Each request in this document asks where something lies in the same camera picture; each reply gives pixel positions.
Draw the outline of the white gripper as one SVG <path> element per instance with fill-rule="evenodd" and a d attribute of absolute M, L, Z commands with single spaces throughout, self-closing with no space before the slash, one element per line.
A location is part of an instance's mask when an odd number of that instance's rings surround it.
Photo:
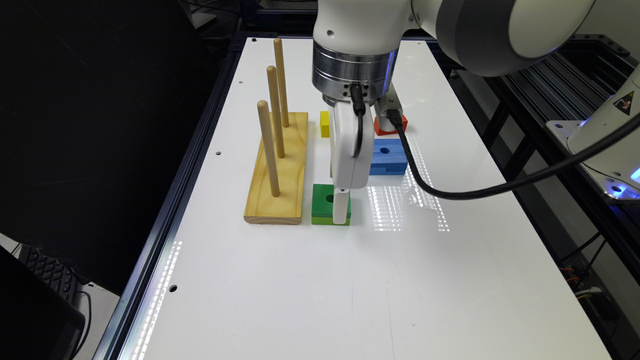
<path fill-rule="evenodd" d="M 358 117 L 350 102 L 338 101 L 330 109 L 331 178 L 333 180 L 333 223 L 345 224 L 349 208 L 349 190 L 367 185 L 374 147 L 374 125 L 369 107 L 365 107 L 360 153 L 354 157 L 358 144 Z"/>

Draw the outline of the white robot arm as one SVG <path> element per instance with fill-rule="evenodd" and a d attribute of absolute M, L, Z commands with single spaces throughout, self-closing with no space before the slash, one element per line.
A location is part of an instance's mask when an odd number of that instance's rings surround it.
<path fill-rule="evenodd" d="M 319 1 L 312 83 L 329 106 L 334 223 L 345 223 L 350 191 L 368 182 L 371 106 L 392 88 L 406 31 L 426 31 L 466 70 L 495 77 L 555 51 L 593 5 L 593 0 Z"/>

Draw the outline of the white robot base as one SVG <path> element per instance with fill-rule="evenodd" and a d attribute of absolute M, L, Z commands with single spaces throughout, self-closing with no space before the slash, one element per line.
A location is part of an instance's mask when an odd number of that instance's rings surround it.
<path fill-rule="evenodd" d="M 575 155 L 639 116 L 639 71 L 586 120 L 556 120 L 547 129 L 569 154 Z M 609 202 L 639 202 L 639 131 L 634 130 L 599 154 L 583 161 L 582 169 Z"/>

